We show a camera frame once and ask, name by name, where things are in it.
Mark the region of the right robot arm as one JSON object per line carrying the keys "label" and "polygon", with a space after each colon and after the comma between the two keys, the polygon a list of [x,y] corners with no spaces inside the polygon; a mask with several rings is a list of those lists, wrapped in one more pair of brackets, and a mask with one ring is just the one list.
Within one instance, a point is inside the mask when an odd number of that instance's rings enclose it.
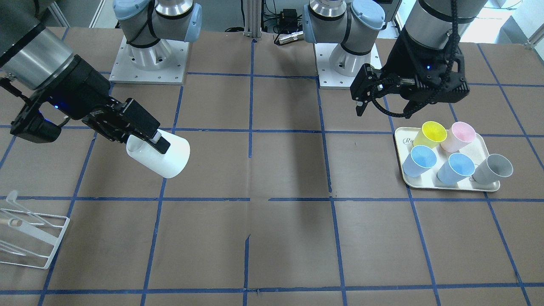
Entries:
{"label": "right robot arm", "polygon": [[[25,103],[10,133],[33,143],[54,142],[62,124],[40,112],[48,102],[112,142],[141,139],[158,153],[171,147],[159,122],[132,98],[111,97],[110,82],[48,30],[39,14],[50,0],[2,0],[1,87]],[[167,40],[194,42],[202,25],[202,8],[192,0],[116,0],[115,17],[124,31],[138,68],[161,68],[171,60]]]}

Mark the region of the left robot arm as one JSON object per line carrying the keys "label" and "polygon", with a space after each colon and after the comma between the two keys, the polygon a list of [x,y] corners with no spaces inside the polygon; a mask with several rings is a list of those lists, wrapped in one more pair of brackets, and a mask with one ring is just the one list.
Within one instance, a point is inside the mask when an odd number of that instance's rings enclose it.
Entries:
{"label": "left robot arm", "polygon": [[470,93],[460,37],[486,4],[484,0],[418,0],[382,68],[362,60],[386,25],[373,0],[311,0],[302,26],[308,43],[335,43],[331,61],[354,77],[351,98],[362,116],[372,103],[387,116],[410,118],[427,105],[456,103]]}

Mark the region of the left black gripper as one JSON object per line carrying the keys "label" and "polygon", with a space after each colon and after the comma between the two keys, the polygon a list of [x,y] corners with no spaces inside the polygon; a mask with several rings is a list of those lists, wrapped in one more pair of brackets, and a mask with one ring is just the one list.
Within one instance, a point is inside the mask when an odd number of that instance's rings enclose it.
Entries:
{"label": "left black gripper", "polygon": [[[431,105],[429,87],[423,83],[424,65],[442,51],[447,54],[447,72],[450,72],[459,40],[460,37],[453,34],[443,49],[434,50],[416,42],[408,34],[401,34],[382,68],[363,64],[352,82],[350,92],[351,98],[356,101],[356,116],[361,117],[369,103],[388,116],[406,119]],[[388,94],[398,94],[408,101],[401,113],[388,111],[377,102],[377,99]]]}

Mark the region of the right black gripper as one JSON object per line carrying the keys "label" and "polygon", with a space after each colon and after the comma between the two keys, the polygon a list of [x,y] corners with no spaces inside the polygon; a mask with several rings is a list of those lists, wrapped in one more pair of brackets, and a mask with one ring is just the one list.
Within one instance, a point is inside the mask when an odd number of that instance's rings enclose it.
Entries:
{"label": "right black gripper", "polygon": [[51,104],[110,141],[126,143],[134,135],[166,154],[170,143],[158,130],[158,120],[132,98],[121,102],[111,97],[110,87],[105,77],[75,55],[51,83]]}

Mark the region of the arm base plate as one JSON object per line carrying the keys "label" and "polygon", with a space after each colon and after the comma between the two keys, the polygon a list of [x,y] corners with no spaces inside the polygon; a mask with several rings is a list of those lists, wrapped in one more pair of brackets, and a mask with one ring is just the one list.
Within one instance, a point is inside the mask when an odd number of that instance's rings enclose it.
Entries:
{"label": "arm base plate", "polygon": [[363,56],[349,54],[338,43],[316,43],[314,51],[319,86],[323,89],[348,90],[363,64],[382,67],[375,45]]}
{"label": "arm base plate", "polygon": [[149,48],[136,48],[123,37],[109,81],[116,84],[183,85],[190,43],[160,40]]}

